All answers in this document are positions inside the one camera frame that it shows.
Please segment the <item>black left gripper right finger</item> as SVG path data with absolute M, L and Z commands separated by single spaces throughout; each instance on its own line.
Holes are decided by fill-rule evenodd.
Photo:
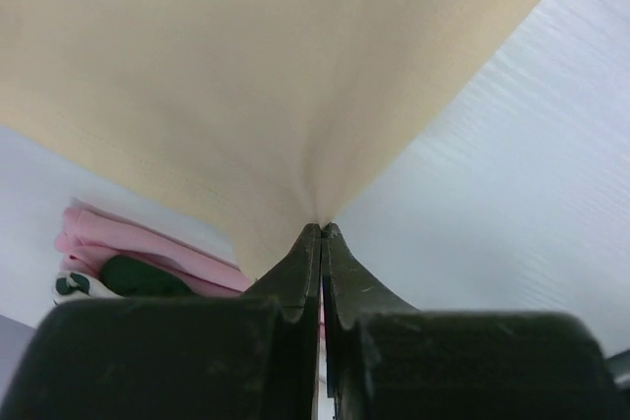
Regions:
M 628 390 L 577 318 L 414 308 L 322 232 L 327 388 L 340 419 L 625 419 Z

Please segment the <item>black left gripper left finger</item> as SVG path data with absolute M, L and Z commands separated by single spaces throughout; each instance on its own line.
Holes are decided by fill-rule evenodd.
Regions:
M 5 419 L 313 419 L 320 228 L 235 298 L 73 301 L 36 330 Z

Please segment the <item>cream yellow t shirt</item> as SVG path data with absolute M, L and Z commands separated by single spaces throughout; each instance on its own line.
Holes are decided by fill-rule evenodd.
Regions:
M 1 122 L 224 231 L 250 277 L 540 0 L 1 0 Z

